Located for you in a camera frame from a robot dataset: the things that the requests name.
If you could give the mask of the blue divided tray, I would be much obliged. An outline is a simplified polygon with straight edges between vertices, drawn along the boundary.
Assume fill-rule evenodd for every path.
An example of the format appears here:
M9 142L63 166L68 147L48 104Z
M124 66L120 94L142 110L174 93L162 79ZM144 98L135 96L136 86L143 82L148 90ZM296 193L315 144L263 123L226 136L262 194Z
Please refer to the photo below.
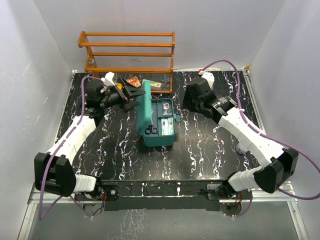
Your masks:
M172 107L172 115L164 116L163 115L163 102L169 102ZM159 98L159 99L152 99L151 100L151 120L150 123L147 125L154 125L158 129L158 134L150 134L151 136L174 136L175 135L175 119L174 119L174 110L173 110L173 101L169 98ZM173 118L174 122L174 134L173 135L162 135L161 129L161 119L164 118Z

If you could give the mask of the black handled scissors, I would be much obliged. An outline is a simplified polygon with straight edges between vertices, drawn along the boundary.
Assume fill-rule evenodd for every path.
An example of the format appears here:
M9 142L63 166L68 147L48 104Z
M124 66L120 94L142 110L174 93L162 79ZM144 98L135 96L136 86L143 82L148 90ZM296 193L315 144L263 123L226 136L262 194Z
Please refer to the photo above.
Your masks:
M157 127L151 124L144 130L144 133L146 135L151 135L151 134L156 135L159 133L159 130Z

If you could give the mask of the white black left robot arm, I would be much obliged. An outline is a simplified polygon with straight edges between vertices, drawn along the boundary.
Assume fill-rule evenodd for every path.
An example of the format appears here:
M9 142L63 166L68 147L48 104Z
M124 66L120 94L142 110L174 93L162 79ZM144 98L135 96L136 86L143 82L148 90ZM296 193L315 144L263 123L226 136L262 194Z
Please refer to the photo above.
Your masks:
M45 153L34 158L35 187L42 194L51 193L68 197L73 193L86 193L97 200L103 195L99 178L76 174L73 160L86 139L104 119L105 111L119 106L125 113L139 106L137 97L145 90L128 83L122 76L113 81L114 74L105 77L85 76L81 80L81 108L63 136Z

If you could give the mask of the green plastic medicine box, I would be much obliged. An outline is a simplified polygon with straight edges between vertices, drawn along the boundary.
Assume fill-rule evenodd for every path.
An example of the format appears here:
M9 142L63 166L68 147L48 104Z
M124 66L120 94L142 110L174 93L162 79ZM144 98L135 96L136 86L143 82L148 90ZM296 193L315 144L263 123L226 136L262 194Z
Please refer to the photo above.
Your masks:
M182 120L181 114L175 113L172 99L152 98L150 82L143 82L141 89L145 94L137 97L137 134L147 147L172 146L176 137L176 123Z

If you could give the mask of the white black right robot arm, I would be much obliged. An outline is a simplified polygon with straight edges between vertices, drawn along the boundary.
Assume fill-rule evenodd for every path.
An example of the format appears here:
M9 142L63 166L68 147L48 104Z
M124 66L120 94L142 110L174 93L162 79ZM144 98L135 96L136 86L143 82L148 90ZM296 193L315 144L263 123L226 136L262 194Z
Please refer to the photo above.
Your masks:
M198 77L186 85L182 108L200 113L229 131L253 154L259 166L232 173L223 182L223 194L233 199L246 189L274 193L294 173L298 152L269 140L227 95L215 95L208 81Z

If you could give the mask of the small white blue card packet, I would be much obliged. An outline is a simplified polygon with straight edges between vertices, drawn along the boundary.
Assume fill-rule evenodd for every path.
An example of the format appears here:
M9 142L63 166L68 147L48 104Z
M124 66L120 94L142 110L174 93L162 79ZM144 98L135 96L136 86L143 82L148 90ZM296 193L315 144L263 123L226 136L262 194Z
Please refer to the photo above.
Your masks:
M172 117L161 119L161 135L171 136L175 133L174 130L174 119Z

